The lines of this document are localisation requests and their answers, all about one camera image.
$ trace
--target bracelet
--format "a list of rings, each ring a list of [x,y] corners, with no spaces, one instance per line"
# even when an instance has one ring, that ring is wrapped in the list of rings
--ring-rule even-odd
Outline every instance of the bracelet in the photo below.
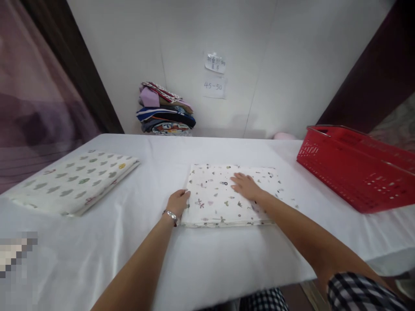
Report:
[[[167,215],[169,215],[171,218],[173,218],[174,220],[174,226],[177,227],[177,216],[175,214],[173,214],[172,212],[168,211],[168,210],[164,210],[163,214],[166,213]]]

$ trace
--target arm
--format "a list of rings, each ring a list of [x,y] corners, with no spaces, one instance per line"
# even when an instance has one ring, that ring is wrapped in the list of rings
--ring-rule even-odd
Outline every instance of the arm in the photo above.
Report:
[[[350,248],[307,216],[263,191],[251,176],[235,174],[232,188],[249,200],[256,201],[275,221],[295,248],[314,269],[326,290],[330,278],[339,272],[354,272],[389,288],[385,282]]]
[[[189,196],[184,190],[173,193],[166,210],[180,218]],[[164,213],[91,311],[150,310],[173,226],[174,220]]]

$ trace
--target purple fabric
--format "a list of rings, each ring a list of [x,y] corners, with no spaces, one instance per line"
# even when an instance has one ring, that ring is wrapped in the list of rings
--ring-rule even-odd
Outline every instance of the purple fabric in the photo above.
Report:
[[[160,107],[159,95],[148,88],[144,88],[140,94],[144,107]]]
[[[184,105],[190,107],[190,109],[193,110],[192,106],[190,104],[188,104],[187,102],[185,102],[183,99],[179,100],[179,103],[184,104]]]
[[[100,134],[19,1],[0,1],[0,193]]]

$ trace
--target red plastic basket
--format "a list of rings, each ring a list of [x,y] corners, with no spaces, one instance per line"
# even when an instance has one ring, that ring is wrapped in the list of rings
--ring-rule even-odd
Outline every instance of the red plastic basket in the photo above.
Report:
[[[347,127],[307,127],[297,161],[361,213],[415,203],[415,154]]]

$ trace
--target checkered clothing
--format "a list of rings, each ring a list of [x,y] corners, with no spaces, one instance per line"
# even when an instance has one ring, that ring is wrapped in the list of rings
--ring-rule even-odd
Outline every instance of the checkered clothing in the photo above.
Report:
[[[351,272],[335,274],[329,281],[327,298],[332,310],[408,310],[390,290]]]
[[[288,311],[287,303],[279,288],[266,289],[241,298],[239,311],[262,310]]]
[[[351,272],[335,274],[329,281],[327,298],[332,310],[408,311],[390,290],[375,281]],[[266,289],[241,298],[239,311],[288,311],[279,288]],[[219,307],[203,311],[219,311]]]

